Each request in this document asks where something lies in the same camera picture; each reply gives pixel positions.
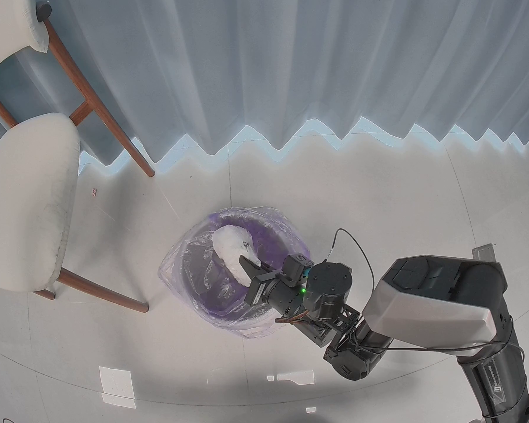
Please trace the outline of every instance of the white cushion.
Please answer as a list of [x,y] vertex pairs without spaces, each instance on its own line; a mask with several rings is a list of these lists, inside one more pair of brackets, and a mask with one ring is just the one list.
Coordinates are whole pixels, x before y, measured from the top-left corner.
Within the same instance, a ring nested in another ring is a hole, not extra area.
[[34,292],[61,271],[78,177],[72,121],[50,113],[0,139],[0,288]]
[[37,22],[35,0],[0,0],[0,63],[24,47],[47,52],[49,34]]

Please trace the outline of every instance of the curtain fold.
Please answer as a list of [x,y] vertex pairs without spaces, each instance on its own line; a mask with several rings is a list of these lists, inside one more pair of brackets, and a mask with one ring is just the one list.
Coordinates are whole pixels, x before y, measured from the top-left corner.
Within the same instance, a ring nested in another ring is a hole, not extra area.
[[[184,134],[215,153],[244,125],[281,148],[310,118],[405,137],[529,141],[529,0],[49,0],[51,22],[130,137],[158,161]],[[51,54],[0,65],[19,121],[82,101]],[[78,127],[105,164],[97,116]]]

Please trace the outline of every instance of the plastic bag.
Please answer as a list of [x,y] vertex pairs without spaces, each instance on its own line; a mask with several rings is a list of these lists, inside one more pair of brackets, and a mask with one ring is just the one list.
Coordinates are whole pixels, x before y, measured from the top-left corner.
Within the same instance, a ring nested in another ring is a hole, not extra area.
[[224,261],[235,280],[242,286],[251,285],[251,279],[239,263],[239,257],[243,256],[257,266],[261,265],[261,261],[253,247],[253,237],[247,229],[227,224],[212,234],[212,243],[215,253]]
[[214,327],[244,338],[274,332],[276,310],[267,304],[249,307],[248,288],[239,284],[214,251],[213,233],[231,224],[247,229],[257,256],[275,269],[289,254],[310,252],[291,222],[270,207],[229,208],[213,213],[192,227],[163,260],[158,274],[171,292]]

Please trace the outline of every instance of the white trash item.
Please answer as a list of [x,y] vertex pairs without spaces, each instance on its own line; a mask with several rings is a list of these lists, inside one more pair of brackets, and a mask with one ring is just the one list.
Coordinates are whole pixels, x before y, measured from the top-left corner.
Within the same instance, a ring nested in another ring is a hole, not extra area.
[[239,263],[239,257],[244,256],[257,266],[261,265],[253,246],[253,237],[239,226],[227,225],[217,229],[212,234],[214,251],[224,261],[227,269],[242,286],[251,285],[251,279]]

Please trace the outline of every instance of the chair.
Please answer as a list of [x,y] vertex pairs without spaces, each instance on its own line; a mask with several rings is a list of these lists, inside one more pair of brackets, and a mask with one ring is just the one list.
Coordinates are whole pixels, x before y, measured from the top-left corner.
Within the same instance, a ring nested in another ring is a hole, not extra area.
[[[37,21],[35,0],[0,0],[0,62],[25,46],[46,49],[48,28]],[[93,96],[85,94],[85,104],[98,110]],[[49,113],[14,123],[0,139],[0,288],[53,300],[47,288],[59,281],[145,313],[148,304],[63,268],[80,154],[75,120],[86,111],[72,120]]]

